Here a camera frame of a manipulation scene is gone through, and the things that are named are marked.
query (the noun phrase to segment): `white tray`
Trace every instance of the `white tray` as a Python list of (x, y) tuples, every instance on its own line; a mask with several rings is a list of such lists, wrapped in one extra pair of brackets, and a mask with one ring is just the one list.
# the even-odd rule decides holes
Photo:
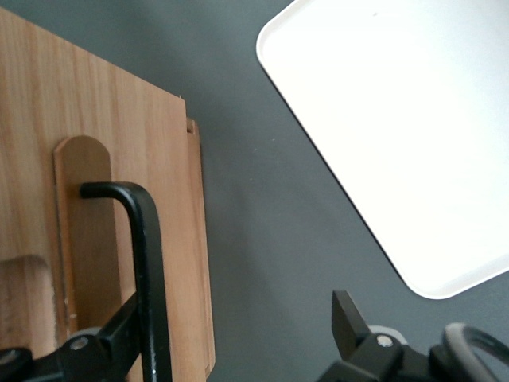
[(257, 53), (409, 288), (509, 269), (509, 2), (297, 0)]

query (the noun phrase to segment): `wood edge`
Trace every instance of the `wood edge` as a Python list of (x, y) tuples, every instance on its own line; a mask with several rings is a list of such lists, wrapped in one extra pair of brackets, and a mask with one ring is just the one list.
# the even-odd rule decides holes
[(198, 236), (198, 251), (200, 251), (201, 278), (204, 291), (204, 317), (207, 348), (205, 350), (205, 375), (209, 376), (216, 363), (216, 349), (212, 320), (212, 296), (210, 293), (210, 274), (208, 269), (207, 237), (204, 212), (204, 187), (201, 169), (200, 131), (196, 121), (187, 120), (188, 128), (188, 155), (189, 155), (189, 179), (191, 192), (193, 193), (192, 208), (195, 219), (196, 235)]

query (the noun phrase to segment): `gray table surface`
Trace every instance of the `gray table surface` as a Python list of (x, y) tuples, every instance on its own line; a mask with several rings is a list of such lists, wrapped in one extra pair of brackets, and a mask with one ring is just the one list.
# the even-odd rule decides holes
[(211, 382), (316, 380), (338, 358), (334, 289), (349, 290), (369, 323), (399, 329), (422, 352), (457, 321), (508, 343), (509, 275), (442, 301), (411, 292), (262, 70), (258, 32), (289, 3), (0, 0), (181, 95), (200, 124), (217, 352)]

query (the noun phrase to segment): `wood grain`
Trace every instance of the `wood grain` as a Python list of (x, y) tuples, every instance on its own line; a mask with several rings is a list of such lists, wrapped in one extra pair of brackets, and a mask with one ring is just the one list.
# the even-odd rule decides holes
[[(51, 270), (45, 293), (63, 298), (52, 151), (68, 137), (98, 139), (111, 155), (113, 180), (145, 187), (159, 212), (173, 378), (205, 380), (210, 291), (196, 242), (184, 101), (5, 10), (0, 79), (0, 261), (38, 254)], [(125, 301), (134, 292), (133, 265), (117, 205), (115, 222)], [(64, 311), (47, 309), (54, 325), (65, 325)]]
[(80, 186), (111, 181), (110, 155), (97, 139), (67, 138), (53, 153), (67, 330), (102, 327), (122, 305), (112, 199), (85, 200)]
[(21, 346), (38, 356), (52, 352), (55, 324), (46, 262), (37, 255), (2, 261), (0, 284), (0, 349)]
[[(201, 148), (200, 130), (198, 124), (188, 119), (188, 152), (189, 152), (189, 179), (191, 181), (192, 207), (196, 227), (196, 242), (198, 243), (196, 254), (200, 260), (200, 273), (204, 290), (210, 286), (208, 273), (207, 234), (205, 231), (205, 207), (204, 187), (201, 172)], [(214, 329), (212, 325), (212, 301), (210, 293), (204, 296), (204, 362), (207, 365), (205, 373), (208, 376), (216, 362), (216, 350), (214, 348)]]

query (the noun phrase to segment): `metal bolt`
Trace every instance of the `metal bolt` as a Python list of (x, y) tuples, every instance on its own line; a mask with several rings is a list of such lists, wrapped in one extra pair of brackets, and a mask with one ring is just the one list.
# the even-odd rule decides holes
[(377, 336), (376, 341), (383, 348), (390, 348), (392, 345), (394, 345), (394, 342), (392, 341), (392, 339), (390, 337), (384, 336), (384, 335)]
[(19, 356), (19, 352), (16, 349), (7, 350), (0, 356), (0, 365), (9, 364), (14, 361), (17, 356)]
[(73, 341), (71, 345), (69, 346), (71, 350), (80, 350), (87, 346), (88, 338), (86, 337), (80, 337), (77, 340)]

